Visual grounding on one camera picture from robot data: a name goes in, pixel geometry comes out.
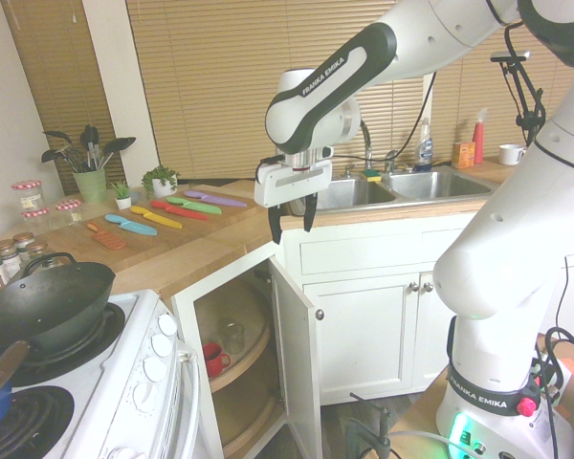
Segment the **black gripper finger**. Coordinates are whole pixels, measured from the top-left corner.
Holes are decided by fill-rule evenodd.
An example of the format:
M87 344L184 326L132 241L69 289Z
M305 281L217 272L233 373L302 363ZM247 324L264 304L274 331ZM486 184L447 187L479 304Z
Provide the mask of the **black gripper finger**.
M281 228L280 219L281 219L282 215L283 215L283 211L282 211L281 206L275 206L275 207L268 208L269 226L270 226L273 242L275 244L279 244L280 240L281 240L282 228Z
M303 214L303 228L306 232L309 232L313 227L316 211L317 211L317 204L318 204L318 194L313 193L309 194L304 198L305 202L305 211Z

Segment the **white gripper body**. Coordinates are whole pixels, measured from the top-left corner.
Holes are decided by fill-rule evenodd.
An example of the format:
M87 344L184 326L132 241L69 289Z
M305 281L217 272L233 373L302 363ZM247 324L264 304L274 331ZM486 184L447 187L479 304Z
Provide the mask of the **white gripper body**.
M329 187L332 163L324 160L304 172L296 172L285 164L263 164L254 184L254 200L272 208L314 194Z

